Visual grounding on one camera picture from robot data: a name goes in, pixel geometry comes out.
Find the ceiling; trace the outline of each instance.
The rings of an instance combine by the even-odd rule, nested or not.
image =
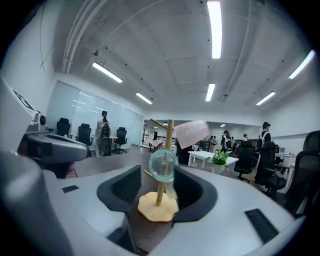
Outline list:
[[[220,1],[221,58],[212,59],[207,1],[109,0],[88,20],[70,73],[146,110],[209,111],[231,104],[265,108],[304,86],[315,68],[310,63],[295,79],[288,78],[311,47],[281,8],[258,2]],[[94,62],[123,83],[93,68]],[[205,102],[209,83],[216,87],[211,101]],[[273,100],[257,107],[271,91],[276,92]]]

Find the wooden pole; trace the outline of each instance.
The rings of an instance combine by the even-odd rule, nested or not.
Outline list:
[[[167,150],[171,150],[171,141],[172,141],[172,134],[173,134],[173,129],[174,129],[174,121],[173,120],[168,120],[168,125],[167,125],[167,129],[166,129],[166,136],[165,136],[165,146],[164,148]],[[166,172],[168,172],[168,165],[166,164],[166,168],[165,170],[163,170],[165,174]],[[160,206],[161,205],[161,201],[162,201],[162,197],[164,195],[164,191],[165,191],[165,183],[164,182],[159,182],[159,186],[158,186],[158,191],[157,191],[157,195],[156,195],[156,201],[155,201],[155,205],[156,206]]]

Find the white desk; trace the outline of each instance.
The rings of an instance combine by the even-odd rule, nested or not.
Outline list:
[[[281,153],[276,153],[275,156],[283,158],[282,165],[285,167],[289,167],[291,164],[294,164],[296,161],[296,157],[297,157],[296,155],[281,154]]]
[[[189,162],[188,162],[188,166],[192,165],[192,157],[194,158],[199,158],[202,160],[202,165],[201,167],[204,168],[205,164],[206,164],[206,159],[210,158],[212,159],[214,157],[214,153],[210,153],[207,151],[188,151],[189,153]],[[238,158],[234,158],[234,157],[228,157],[226,160],[226,166],[228,166],[228,168],[233,172],[234,168],[235,168],[235,164],[236,161],[238,161]]]

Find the glass wall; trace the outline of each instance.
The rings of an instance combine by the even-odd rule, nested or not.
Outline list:
[[[112,103],[106,99],[77,89],[68,84],[57,82],[50,98],[46,119],[49,128],[57,132],[57,122],[60,118],[66,118],[71,124],[70,135],[72,139],[78,135],[78,127],[81,124],[89,124],[90,137],[96,135],[97,122],[102,118],[102,111],[107,111],[110,121],[111,136],[117,136],[117,129],[125,127],[127,143],[121,148],[130,148],[131,144],[140,145],[143,116]],[[95,148],[93,139],[91,149]]]

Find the ceiling light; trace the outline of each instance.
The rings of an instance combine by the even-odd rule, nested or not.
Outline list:
[[[142,96],[140,93],[136,93],[135,95],[137,95],[138,97],[143,99],[145,102],[147,102],[149,104],[152,104],[152,102],[150,100],[148,100],[146,97]]]
[[[103,111],[106,111],[105,109],[103,109],[103,108],[100,108],[100,107],[95,107],[96,109],[98,109],[98,110],[103,110]]]
[[[221,7],[217,1],[209,1],[207,5],[211,24],[212,59],[220,59],[222,47]]]
[[[116,80],[118,83],[122,83],[123,80],[117,77],[115,74],[112,74],[109,70],[105,69],[103,66],[99,65],[98,63],[93,63],[93,67],[100,70],[101,72],[105,73],[107,76],[111,77],[112,79]]]
[[[259,106],[262,103],[264,103],[266,100],[270,99],[273,95],[276,93],[274,91],[270,92],[266,97],[264,97],[262,100],[260,100],[256,105]]]
[[[211,97],[212,97],[212,94],[214,93],[215,86],[216,86],[215,83],[209,83],[208,92],[207,92],[206,98],[205,98],[206,102],[211,101]]]
[[[77,101],[77,100],[73,100],[74,102],[78,102],[78,103],[80,103],[80,104],[83,104],[83,105],[87,105],[86,103],[83,103],[83,102],[81,102],[81,101]]]
[[[309,52],[307,57],[305,57],[304,61],[300,64],[300,66],[297,67],[297,69],[289,76],[290,79],[294,79],[296,75],[299,74],[301,70],[304,69],[304,67],[312,60],[312,58],[316,55],[315,51],[312,50]]]
[[[84,95],[84,96],[86,96],[86,97],[89,97],[89,98],[92,98],[92,99],[95,99],[94,97],[91,97],[91,96],[89,96],[89,95],[86,95],[85,93],[83,93],[83,92],[79,92],[79,94],[82,94],[82,95]]]

